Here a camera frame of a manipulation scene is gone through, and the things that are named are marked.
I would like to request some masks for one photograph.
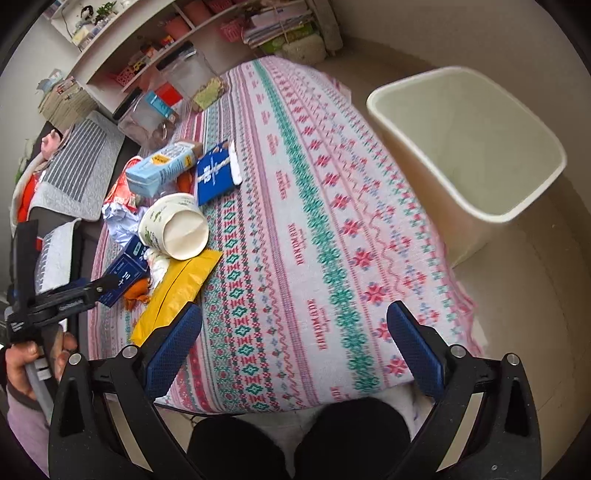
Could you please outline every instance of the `yellow envelope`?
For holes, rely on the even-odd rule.
[[[141,346],[156,328],[172,323],[188,301],[193,301],[222,253],[205,249],[189,260],[170,260],[160,285],[131,334],[132,343]]]

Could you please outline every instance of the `hand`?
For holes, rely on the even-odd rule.
[[[59,330],[56,341],[51,349],[51,357],[55,358],[53,372],[57,380],[66,368],[66,362],[70,358],[70,351],[78,348],[76,338],[71,333],[63,333]],[[35,342],[18,343],[12,345],[6,351],[6,375],[11,385],[20,393],[32,400],[36,400],[33,388],[27,378],[25,365],[34,362],[39,357],[39,347]]]

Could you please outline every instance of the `white paper cup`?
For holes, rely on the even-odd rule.
[[[188,193],[173,193],[157,200],[139,223],[142,243],[177,260],[199,255],[209,238],[207,219]]]

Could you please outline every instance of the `blue book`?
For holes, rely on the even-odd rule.
[[[242,183],[234,142],[221,142],[197,162],[197,204],[223,195]]]

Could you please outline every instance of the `pink and green blanket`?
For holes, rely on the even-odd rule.
[[[395,160],[338,82],[276,57],[229,71],[230,92],[179,137],[233,139],[239,189],[204,207],[223,258],[198,301],[203,330],[158,402],[192,412],[280,411],[412,380],[385,322],[403,300],[448,343],[478,351],[472,304]],[[118,252],[103,230],[93,276]],[[89,315],[91,358],[128,343],[142,307]]]

